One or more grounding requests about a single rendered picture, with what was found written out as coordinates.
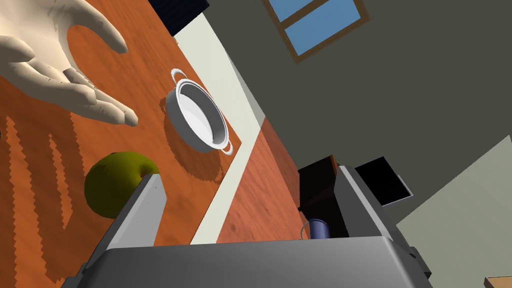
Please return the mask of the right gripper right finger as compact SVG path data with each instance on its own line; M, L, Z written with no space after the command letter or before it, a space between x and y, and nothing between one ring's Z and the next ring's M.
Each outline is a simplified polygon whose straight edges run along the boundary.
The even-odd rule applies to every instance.
M334 196L350 237L383 236L403 249L409 243L355 168L339 165Z

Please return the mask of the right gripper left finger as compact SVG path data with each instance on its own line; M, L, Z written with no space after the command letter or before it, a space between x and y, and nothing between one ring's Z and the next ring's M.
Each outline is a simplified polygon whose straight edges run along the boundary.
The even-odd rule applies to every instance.
M89 268L110 249L152 247L167 202L159 174L147 174L92 252Z

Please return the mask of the green apple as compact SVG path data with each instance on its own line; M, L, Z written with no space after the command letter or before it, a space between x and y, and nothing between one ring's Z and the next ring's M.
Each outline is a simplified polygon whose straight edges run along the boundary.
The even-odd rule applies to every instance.
M113 152L85 176L84 197L93 212L115 219L146 175L158 174L156 164L134 151Z

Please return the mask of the blue mug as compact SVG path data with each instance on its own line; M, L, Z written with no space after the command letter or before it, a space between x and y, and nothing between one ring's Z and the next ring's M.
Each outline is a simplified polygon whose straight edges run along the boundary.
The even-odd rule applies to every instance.
M307 220L300 229L300 239L303 240L304 230L309 226L309 239L329 239L331 238L328 224L317 218Z

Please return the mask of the black cabinet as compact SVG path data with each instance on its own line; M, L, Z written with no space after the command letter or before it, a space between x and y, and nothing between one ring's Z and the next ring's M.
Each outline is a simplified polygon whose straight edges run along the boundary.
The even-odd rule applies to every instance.
M298 170L299 206L307 221L319 219L329 227L332 238L347 238L347 231L334 186L337 163L333 155L327 156Z

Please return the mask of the wooden framed window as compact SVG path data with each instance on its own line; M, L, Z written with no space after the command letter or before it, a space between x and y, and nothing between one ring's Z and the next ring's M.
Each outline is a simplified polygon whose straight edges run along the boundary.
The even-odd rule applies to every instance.
M369 21L363 0L261 0L295 63Z

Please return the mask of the cream hand sculpture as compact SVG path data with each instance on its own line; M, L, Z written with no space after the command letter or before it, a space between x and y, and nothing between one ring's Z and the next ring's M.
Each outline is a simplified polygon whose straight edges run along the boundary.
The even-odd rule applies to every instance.
M128 52L119 31L87 0L0 0L0 76L27 96L72 114L136 126L135 112L78 68L67 40L72 26L90 29L118 54Z

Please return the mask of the dark blue box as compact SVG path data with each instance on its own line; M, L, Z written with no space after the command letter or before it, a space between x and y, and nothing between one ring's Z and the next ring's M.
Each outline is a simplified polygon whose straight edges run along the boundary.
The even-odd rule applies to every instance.
M175 36L210 4L207 0L148 0L171 36Z

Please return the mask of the black wall screen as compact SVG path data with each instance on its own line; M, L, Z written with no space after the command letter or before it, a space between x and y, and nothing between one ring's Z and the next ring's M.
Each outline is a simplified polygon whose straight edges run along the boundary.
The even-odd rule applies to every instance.
M359 165L355 170L383 207L395 206L413 197L400 175L383 156Z

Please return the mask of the white two-handled pan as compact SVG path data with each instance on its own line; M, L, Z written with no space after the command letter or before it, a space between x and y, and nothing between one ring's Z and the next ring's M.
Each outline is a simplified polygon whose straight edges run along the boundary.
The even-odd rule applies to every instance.
M167 116L179 137L200 153L233 155L227 121L209 92L182 70L170 71L175 88L165 99Z

